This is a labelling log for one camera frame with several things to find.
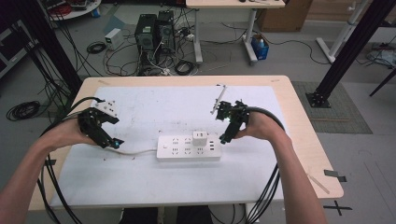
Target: human arm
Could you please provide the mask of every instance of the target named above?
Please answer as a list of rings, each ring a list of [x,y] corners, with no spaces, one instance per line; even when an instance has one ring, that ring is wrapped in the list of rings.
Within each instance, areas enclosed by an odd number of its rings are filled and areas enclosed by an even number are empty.
[[[62,122],[38,138],[28,149],[13,176],[0,192],[0,223],[23,223],[35,183],[48,154],[78,143],[94,145],[81,133],[76,119]]]
[[[245,130],[235,138],[252,136],[268,140],[276,155],[282,180],[286,221],[293,224],[327,223],[323,207],[294,152],[291,139],[264,114],[252,112]]]

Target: computer tower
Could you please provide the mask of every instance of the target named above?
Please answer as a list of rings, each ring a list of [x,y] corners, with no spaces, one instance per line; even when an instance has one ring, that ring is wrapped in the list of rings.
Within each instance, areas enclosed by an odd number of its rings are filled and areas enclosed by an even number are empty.
[[[158,47],[158,39],[155,34],[155,21],[157,15],[155,14],[142,14],[134,31],[134,37],[139,49],[155,50]]]
[[[141,14],[134,31],[142,65],[157,64],[159,61],[161,45],[155,32],[156,20],[155,14]]]
[[[156,30],[162,42],[162,53],[175,52],[174,11],[159,11]]]

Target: table leg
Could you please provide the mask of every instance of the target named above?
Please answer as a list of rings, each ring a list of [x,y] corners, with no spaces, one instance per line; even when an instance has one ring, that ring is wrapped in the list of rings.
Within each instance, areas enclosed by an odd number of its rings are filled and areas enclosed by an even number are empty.
[[[194,34],[194,52],[195,52],[195,61],[197,63],[202,63],[204,60],[202,58],[201,52],[201,43],[199,41],[199,9],[195,9],[195,34]]]
[[[246,35],[246,37],[244,37],[244,44],[247,49],[247,54],[250,59],[250,64],[256,63],[258,61],[256,54],[253,51],[253,47],[251,47],[251,43],[250,43],[251,42],[251,34],[253,31],[254,20],[256,19],[256,12],[257,12],[256,8],[253,8],[250,11],[250,19],[248,22],[247,35]]]

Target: power strip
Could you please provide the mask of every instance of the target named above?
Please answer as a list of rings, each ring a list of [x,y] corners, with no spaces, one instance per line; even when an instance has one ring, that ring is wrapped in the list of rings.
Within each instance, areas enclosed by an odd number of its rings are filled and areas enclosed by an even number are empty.
[[[159,161],[218,161],[221,143],[217,135],[194,132],[193,135],[160,136]]]

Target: black metal pole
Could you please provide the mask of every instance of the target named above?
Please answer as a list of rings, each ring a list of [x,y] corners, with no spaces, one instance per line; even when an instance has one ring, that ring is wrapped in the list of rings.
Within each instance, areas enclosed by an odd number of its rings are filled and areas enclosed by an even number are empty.
[[[53,65],[64,79],[71,96],[76,96],[82,81],[76,69],[71,64],[64,49],[59,43],[53,30],[50,28],[43,9],[37,0],[13,0],[16,10],[21,15],[23,24],[28,28],[31,35],[38,40],[43,49],[47,52]]]
[[[312,107],[323,107],[328,103],[335,86],[395,5],[396,0],[373,1],[315,92],[307,94]]]
[[[370,96],[374,96],[374,94],[379,91],[385,84],[387,84],[393,77],[396,76],[396,69],[393,69],[393,71],[379,84],[377,88],[370,94]]]

